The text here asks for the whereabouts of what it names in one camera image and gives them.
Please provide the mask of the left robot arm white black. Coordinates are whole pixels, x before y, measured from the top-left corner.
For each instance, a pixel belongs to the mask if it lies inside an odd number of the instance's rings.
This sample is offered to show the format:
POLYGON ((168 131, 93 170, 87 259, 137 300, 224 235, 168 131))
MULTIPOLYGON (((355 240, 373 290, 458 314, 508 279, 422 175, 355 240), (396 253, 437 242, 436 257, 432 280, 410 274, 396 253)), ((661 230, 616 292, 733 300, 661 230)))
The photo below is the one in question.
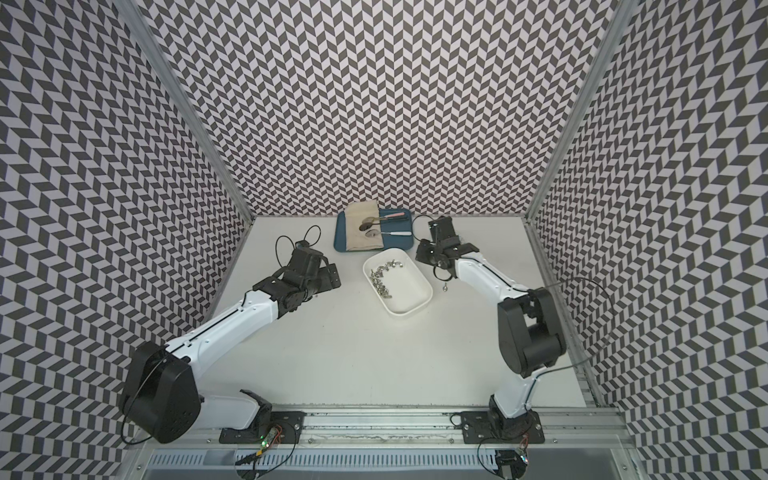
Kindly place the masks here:
POLYGON ((193 428, 263 440, 273 427, 270 402, 250 390, 235 397, 203 393, 198 384, 248 337, 340 285, 337 266, 309 242, 297 242, 286 265, 222 314, 164 344, 147 341, 134 351, 118 402, 121 422, 135 424, 161 444, 193 428))

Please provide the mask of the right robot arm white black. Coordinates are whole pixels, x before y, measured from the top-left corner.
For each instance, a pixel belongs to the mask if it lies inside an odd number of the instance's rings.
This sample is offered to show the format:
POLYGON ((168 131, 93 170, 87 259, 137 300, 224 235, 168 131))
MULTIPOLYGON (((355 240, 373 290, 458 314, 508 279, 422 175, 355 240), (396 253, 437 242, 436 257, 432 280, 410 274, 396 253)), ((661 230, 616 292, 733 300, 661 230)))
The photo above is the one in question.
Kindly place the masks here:
POLYGON ((535 427, 531 402, 541 376, 566 354, 567 342, 554 298, 546 287, 514 281, 465 243, 453 220, 428 222, 430 237, 419 241, 416 260, 473 287, 496 305, 497 340, 509 374, 490 396, 487 422, 496 438, 517 438, 535 427))

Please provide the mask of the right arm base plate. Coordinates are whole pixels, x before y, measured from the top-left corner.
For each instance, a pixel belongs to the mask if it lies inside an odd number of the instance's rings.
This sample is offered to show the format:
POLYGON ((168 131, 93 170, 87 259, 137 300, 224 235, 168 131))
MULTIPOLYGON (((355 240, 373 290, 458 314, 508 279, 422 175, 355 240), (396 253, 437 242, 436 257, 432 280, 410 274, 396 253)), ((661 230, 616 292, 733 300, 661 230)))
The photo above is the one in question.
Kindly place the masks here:
POLYGON ((496 418, 481 411, 462 411, 459 417, 465 444, 521 443, 523 440, 529 445, 545 443, 540 417, 533 410, 513 419, 496 418))

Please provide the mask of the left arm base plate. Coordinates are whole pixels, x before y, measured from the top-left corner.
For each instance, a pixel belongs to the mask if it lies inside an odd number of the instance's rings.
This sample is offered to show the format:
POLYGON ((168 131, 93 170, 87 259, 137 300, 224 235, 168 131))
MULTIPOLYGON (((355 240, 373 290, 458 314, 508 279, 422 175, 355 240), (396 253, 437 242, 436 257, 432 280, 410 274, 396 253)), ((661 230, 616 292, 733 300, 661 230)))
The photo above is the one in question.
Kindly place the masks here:
POLYGON ((223 429, 219 436, 220 444, 261 444, 272 428, 279 428, 282 445, 297 444, 306 418, 304 411, 272 411, 258 414, 245 429, 223 429))

